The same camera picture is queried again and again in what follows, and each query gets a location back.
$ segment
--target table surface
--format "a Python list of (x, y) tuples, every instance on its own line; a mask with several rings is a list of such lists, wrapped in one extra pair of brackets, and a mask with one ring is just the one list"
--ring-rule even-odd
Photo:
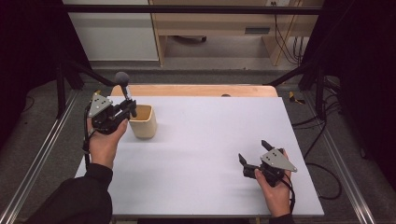
[[(123, 97), (111, 96), (115, 104)], [(259, 165), (261, 140), (287, 150), (295, 216), (322, 216), (283, 101), (279, 97), (135, 96), (153, 105), (158, 130), (121, 138), (109, 192), (113, 213), (127, 217), (258, 217), (269, 211), (256, 180), (243, 177), (241, 153)], [(84, 161), (77, 176), (85, 173)]]

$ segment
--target black jacket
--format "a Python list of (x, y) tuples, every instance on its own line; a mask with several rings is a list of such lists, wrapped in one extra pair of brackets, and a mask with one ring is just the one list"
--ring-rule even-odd
[(272, 217), (269, 220), (269, 224), (294, 224), (293, 216), (291, 214), (283, 217)]
[(90, 164), (83, 177), (65, 180), (25, 223), (108, 224), (113, 212), (107, 192), (112, 177), (109, 168)]

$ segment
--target gray floor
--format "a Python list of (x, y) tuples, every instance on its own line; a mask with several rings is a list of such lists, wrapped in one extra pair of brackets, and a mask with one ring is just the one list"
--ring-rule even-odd
[[(269, 64), (268, 55), (259, 37), (209, 37), (205, 43), (197, 40), (170, 38), (163, 67), (155, 63), (97, 63), (95, 68), (104, 76), (111, 77), (115, 71), (128, 71), (133, 83), (214, 83), (214, 84), (262, 84), (285, 74), (295, 65), (287, 62), (279, 67)], [(46, 197), (66, 178), (73, 177), (80, 163), (83, 109), (92, 92), (100, 89), (109, 95), (106, 88), (84, 77), (86, 85), (78, 92), (78, 98), (70, 116), (47, 157), (31, 192), (19, 212), (19, 218), (29, 217)], [(289, 80), (277, 88), (283, 97), (290, 116), (295, 123), (314, 115), (309, 104), (300, 105), (289, 101), (292, 90), (297, 99), (309, 101), (312, 91), (299, 92), (295, 88), (298, 78)], [(5, 146), (0, 151), (0, 209), (3, 211), (11, 201), (18, 186), (32, 164), (35, 155), (52, 127), (57, 109), (56, 85), (50, 82), (29, 92), (35, 99), (33, 106), (21, 114)], [(27, 99), (27, 106), (33, 102)], [(329, 98), (329, 104), (335, 101)], [(375, 223), (396, 223), (396, 194), (382, 176), (376, 163), (361, 158), (359, 145), (339, 107), (328, 116), (326, 130), (336, 143), (347, 168), (370, 208)], [(319, 127), (295, 130), (302, 153), (305, 153), (318, 135)], [(323, 137), (309, 154), (307, 161), (320, 164), (337, 173), (329, 155), (329, 147)], [(316, 167), (309, 167), (314, 184), (321, 195), (334, 195), (337, 185), (334, 179)], [(297, 218), (298, 223), (361, 223), (351, 202), (351, 196), (343, 189), (336, 200), (320, 199), (324, 217)]]

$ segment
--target wire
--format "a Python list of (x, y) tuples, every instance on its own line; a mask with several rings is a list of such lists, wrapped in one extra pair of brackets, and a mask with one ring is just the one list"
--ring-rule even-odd
[(331, 94), (328, 97), (326, 97), (326, 99), (324, 99), (324, 102), (327, 102), (330, 98), (332, 97), (337, 97), (337, 94)]
[(315, 138), (314, 142), (311, 144), (311, 146), (308, 148), (308, 150), (304, 154), (304, 160), (308, 156), (308, 154), (311, 152), (312, 148), (314, 148), (315, 143), (319, 140), (320, 136), (323, 134), (324, 129), (326, 128), (327, 121), (324, 121), (323, 127), (321, 128), (318, 136)]
[(87, 107), (85, 107), (84, 111), (84, 140), (83, 140), (83, 146), (82, 149), (84, 150), (84, 159), (85, 159), (85, 168), (88, 170), (88, 166), (91, 163), (91, 158), (90, 158), (90, 138), (92, 135), (88, 133), (88, 113), (90, 112), (91, 104), (89, 103)]
[(330, 114), (334, 113), (335, 111), (340, 111), (340, 110), (341, 110), (341, 108), (335, 108), (334, 110), (329, 110), (327, 115), (330, 115)]
[(312, 128), (315, 128), (315, 127), (318, 127), (318, 126), (322, 125), (323, 123), (324, 123), (324, 122), (321, 122), (321, 123), (319, 123), (319, 124), (314, 124), (314, 125), (312, 125), (312, 126), (303, 127), (303, 128), (293, 128), (293, 130), (312, 129)]
[(331, 103), (329, 106), (327, 106), (325, 111), (329, 111), (330, 109), (332, 109), (336, 105), (340, 105), (340, 103), (338, 101)]
[[(289, 62), (289, 63), (292, 63), (292, 64), (297, 64), (297, 62), (295, 61), (295, 59), (293, 59), (293, 57), (291, 56), (291, 54), (290, 54), (290, 52), (289, 52), (289, 49), (288, 49), (288, 46), (286, 45), (285, 39), (283, 38), (282, 34), (281, 34), (280, 31), (279, 31), (279, 28), (277, 27), (277, 18), (276, 18), (276, 15), (274, 15), (274, 17), (275, 17), (275, 41), (276, 41), (276, 43), (279, 45), (280, 49), (282, 50), (282, 52), (283, 52), (283, 54), (285, 55), (285, 57), (286, 57), (286, 59), (288, 60), (288, 62)], [(289, 57), (291, 57), (291, 58), (294, 60), (294, 62), (291, 62), (291, 61), (290, 61), (288, 55), (285, 53), (285, 50), (283, 50), (283, 46), (281, 46), (281, 45), (279, 44), (279, 41), (277, 40), (277, 33), (279, 33), (280, 38), (281, 38), (282, 41), (283, 41), (283, 46), (285, 47), (287, 53), (289, 54)]]
[(321, 165), (318, 165), (318, 164), (315, 164), (315, 163), (312, 163), (312, 162), (306, 162), (305, 164), (306, 165), (311, 165), (311, 166), (316, 166), (316, 167), (326, 171), (327, 173), (332, 175), (332, 177), (334, 177), (334, 179), (337, 181), (338, 192), (337, 192), (337, 194), (335, 196), (330, 197), (330, 196), (322, 196), (322, 195), (320, 195), (319, 198), (325, 199), (325, 200), (335, 200), (335, 199), (338, 199), (341, 196), (341, 193), (343, 191), (343, 187), (342, 187), (341, 181), (337, 177), (337, 175), (335, 175), (332, 171), (330, 171), (329, 169), (325, 168), (324, 166), (321, 166)]
[(293, 57), (297, 61), (297, 64), (300, 65), (302, 60), (303, 60), (303, 43), (304, 43), (304, 37), (300, 36), (300, 47), (298, 53), (296, 53), (297, 49), (297, 40), (299, 36), (294, 37), (294, 42), (293, 42)]
[(30, 110), (32, 108), (32, 106), (35, 104), (35, 98), (33, 98), (31, 96), (26, 96), (26, 99), (31, 99), (32, 103), (30, 103), (30, 105), (27, 108), (23, 109), (22, 113)]
[(284, 185), (286, 185), (286, 187), (288, 187), (288, 189), (291, 192), (291, 198), (290, 198), (290, 213), (293, 213), (294, 210), (294, 205), (296, 203), (296, 194), (294, 193), (294, 189), (293, 189), (293, 184), (291, 183), (291, 179), (288, 175), (285, 174), (285, 176), (288, 178), (289, 182), (286, 182), (284, 179), (279, 179)]
[(298, 123), (292, 123), (291, 126), (292, 126), (292, 127), (297, 127), (297, 126), (300, 126), (300, 125), (309, 123), (309, 122), (311, 122), (311, 121), (314, 121), (314, 120), (317, 119), (317, 118), (318, 118), (318, 116), (314, 116), (312, 119), (307, 119), (307, 120), (304, 120), (304, 121), (301, 121), (301, 122), (298, 122)]

